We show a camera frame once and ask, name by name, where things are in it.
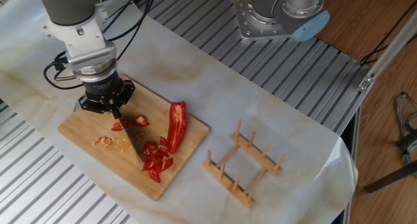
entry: knife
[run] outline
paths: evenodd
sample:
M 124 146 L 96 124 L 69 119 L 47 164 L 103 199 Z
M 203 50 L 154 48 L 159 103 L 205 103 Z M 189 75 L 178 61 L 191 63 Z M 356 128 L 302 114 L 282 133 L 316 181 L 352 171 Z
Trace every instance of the knife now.
M 124 120 L 129 120 L 130 124 L 133 124 L 135 122 L 134 117 L 130 117 L 128 115 L 123 115 Z M 145 159 L 142 156 L 142 150 L 145 145 L 145 142 L 147 141 L 147 132 L 144 128 L 140 128 L 137 126 L 127 126 L 123 127 L 124 132 L 128 136 L 128 140 L 130 144 L 132 145 L 132 148 L 136 152 L 137 159 L 139 160 L 139 163 L 142 163 Z

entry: wooden cutting board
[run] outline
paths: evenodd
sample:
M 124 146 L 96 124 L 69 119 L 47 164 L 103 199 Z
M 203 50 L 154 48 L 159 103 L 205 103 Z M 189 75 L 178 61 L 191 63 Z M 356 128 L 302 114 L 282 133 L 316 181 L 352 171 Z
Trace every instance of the wooden cutting board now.
M 128 104 L 123 106 L 122 116 L 146 116 L 150 123 L 149 126 L 140 128 L 131 124 L 128 127 L 136 127 L 138 131 L 141 131 L 137 139 L 141 143 L 147 141 L 159 143 L 160 136 L 167 138 L 171 104 L 145 87 L 137 83 L 134 84 L 136 90 Z M 191 155 L 209 134 L 209 127 L 188 115 L 184 141 L 176 153 L 170 155 L 174 159 L 173 165 L 159 174 L 160 184 L 158 184 L 149 178 L 148 171 L 142 172 L 143 165 L 139 163 L 126 133 L 111 131 L 114 123 L 115 119 L 111 114 L 98 114 L 79 109 L 71 114 L 58 130 L 75 145 L 154 201 L 164 194 Z M 94 145 L 93 141 L 101 136 L 111 137 L 114 141 L 108 147 Z

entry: wooden floor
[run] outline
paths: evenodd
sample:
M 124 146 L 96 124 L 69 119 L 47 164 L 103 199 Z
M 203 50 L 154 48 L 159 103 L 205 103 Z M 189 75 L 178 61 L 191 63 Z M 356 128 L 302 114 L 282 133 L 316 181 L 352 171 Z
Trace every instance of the wooden floor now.
M 325 0 L 332 18 L 318 37 L 360 60 L 414 1 Z M 394 103 L 401 91 L 417 98 L 417 40 L 403 49 L 378 78 L 362 105 L 356 161 L 359 180 L 352 202 L 352 224 L 417 223 L 417 177 L 409 176 L 372 194 L 363 190 L 365 185 L 404 166 L 402 151 L 395 145 L 400 135 Z M 413 112 L 417 112 L 417 105 L 407 102 L 405 116 Z

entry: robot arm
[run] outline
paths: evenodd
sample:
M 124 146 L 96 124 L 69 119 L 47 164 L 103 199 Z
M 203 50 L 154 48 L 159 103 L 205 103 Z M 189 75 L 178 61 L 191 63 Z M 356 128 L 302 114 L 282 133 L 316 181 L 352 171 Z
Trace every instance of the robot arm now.
M 42 0 L 49 20 L 42 26 L 48 37 L 57 37 L 66 46 L 66 68 L 83 83 L 83 109 L 112 112 L 129 101 L 134 85 L 117 74 L 116 47 L 107 41 L 102 29 L 108 20 L 106 9 L 97 5 L 105 0 Z

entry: pepper slice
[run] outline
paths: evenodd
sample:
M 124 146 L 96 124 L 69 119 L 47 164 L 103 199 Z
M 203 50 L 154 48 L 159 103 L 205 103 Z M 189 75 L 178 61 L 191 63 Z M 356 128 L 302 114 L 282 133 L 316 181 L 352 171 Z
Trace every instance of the pepper slice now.
M 145 146 L 143 146 L 142 150 L 142 157 L 148 158 L 149 156 L 155 156 L 158 154 L 158 149 L 156 148 L 156 144 L 154 143 L 145 143 Z
M 159 175 L 158 175 L 158 173 L 155 171 L 155 169 L 154 169 L 154 168 L 150 168 L 150 169 L 149 169 L 149 171 L 148 171 L 148 173 L 149 173 L 149 178 L 151 178 L 153 181 L 155 181 L 155 182 L 157 182 L 157 183 L 160 183 L 160 180 L 159 180 Z
M 172 166 L 172 164 L 173 164 L 173 163 L 174 163 L 174 159 L 173 159 L 173 158 L 169 158 L 168 160 L 166 160 L 166 161 L 162 162 L 162 164 L 157 165 L 157 166 L 155 167 L 155 171 L 156 171 L 157 173 L 161 173 L 162 171 L 164 171 L 164 170 L 166 170 L 166 169 L 170 168 L 170 167 Z
M 113 131 L 120 131 L 120 130 L 123 130 L 124 127 L 129 126 L 129 124 L 130 124 L 129 120 L 126 120 L 126 119 L 119 120 L 119 119 L 117 119 L 116 122 L 115 122 L 115 124 L 111 128 L 111 130 L 113 130 Z
M 169 157 L 168 148 L 167 148 L 167 140 L 162 136 L 160 137 L 160 140 L 159 140 L 159 153 L 165 157 Z
M 122 123 L 120 122 L 119 119 L 116 120 L 116 123 L 113 125 L 113 127 L 111 128 L 111 130 L 113 130 L 113 131 L 123 130 Z
M 184 101 L 181 103 L 173 102 L 169 110 L 167 148 L 171 154 L 174 154 L 177 151 L 184 139 L 185 130 L 187 128 L 186 108 L 187 105 Z
M 143 117 L 143 116 L 138 116 L 138 117 L 135 119 L 134 124 L 135 124 L 136 126 L 146 127 L 146 126 L 148 126 L 148 125 L 149 125 L 149 122 L 145 119 L 145 117 Z
M 152 156 L 145 160 L 143 163 L 142 171 L 147 171 L 154 166 L 161 164 L 163 156 Z

